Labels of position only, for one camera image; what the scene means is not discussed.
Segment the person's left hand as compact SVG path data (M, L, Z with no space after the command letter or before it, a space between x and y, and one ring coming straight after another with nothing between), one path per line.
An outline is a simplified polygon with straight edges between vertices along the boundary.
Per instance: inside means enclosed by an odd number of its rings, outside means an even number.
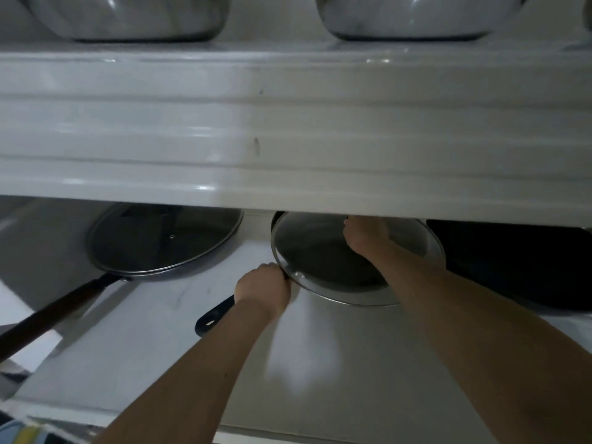
M291 282L276 263L263 263L243 275L234 290L234 302L255 303L271 320L282 315L291 301Z

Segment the glass lid with steel rim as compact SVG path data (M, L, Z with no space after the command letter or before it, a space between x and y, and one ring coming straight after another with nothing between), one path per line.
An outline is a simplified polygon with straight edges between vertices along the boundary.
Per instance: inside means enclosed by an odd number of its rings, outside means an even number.
M399 305L380 272L346 243L346 215L277 211L270 245L277 264L302 289L357 307Z

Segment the person's right forearm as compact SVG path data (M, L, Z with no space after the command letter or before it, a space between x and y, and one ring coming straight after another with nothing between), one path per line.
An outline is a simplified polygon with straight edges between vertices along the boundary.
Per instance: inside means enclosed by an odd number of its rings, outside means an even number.
M396 290L499 444L592 444L592 353L389 240L356 249Z

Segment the white shelf unit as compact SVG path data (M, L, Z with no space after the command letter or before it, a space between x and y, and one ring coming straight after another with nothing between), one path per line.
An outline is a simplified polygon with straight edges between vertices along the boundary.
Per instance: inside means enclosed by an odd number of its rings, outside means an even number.
M98 276L115 202L245 210L227 258L124 282L0 381L0 411L86 444L272 259L274 211L592 226L586 0L527 0L483 39L347 43L315 0L233 0L210 43L81 44L0 0L0 322Z

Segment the person's left forearm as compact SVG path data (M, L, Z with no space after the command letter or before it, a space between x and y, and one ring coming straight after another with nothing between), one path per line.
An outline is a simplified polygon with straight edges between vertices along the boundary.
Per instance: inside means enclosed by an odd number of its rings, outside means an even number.
M289 300L238 300L93 444L212 444L250 351Z

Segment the large black pan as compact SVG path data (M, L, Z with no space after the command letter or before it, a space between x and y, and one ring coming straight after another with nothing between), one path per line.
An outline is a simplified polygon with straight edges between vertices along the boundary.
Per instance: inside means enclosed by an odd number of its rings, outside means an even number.
M427 220L446 268L545 313L592 314L592 228Z

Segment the person's right hand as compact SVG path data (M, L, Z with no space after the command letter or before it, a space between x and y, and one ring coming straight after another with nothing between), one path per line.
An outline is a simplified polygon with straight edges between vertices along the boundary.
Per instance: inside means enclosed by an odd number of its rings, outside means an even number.
M370 262L393 245L386 221L377 216L347 216L343 236L355 253Z

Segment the steel bowl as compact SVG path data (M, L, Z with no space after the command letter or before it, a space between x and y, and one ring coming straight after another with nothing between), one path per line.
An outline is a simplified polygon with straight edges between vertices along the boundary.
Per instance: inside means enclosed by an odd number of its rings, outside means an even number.
M204 42L223 30L232 0L18 0L63 39L83 43Z
M474 41L527 0L315 0L324 27L344 41Z

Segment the blue and yellow cloth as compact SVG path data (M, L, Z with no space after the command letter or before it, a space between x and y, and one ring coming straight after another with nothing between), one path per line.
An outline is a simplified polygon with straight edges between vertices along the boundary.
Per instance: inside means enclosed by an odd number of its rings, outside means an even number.
M0 444L45 444L48 433L40 427L10 420L0 425Z

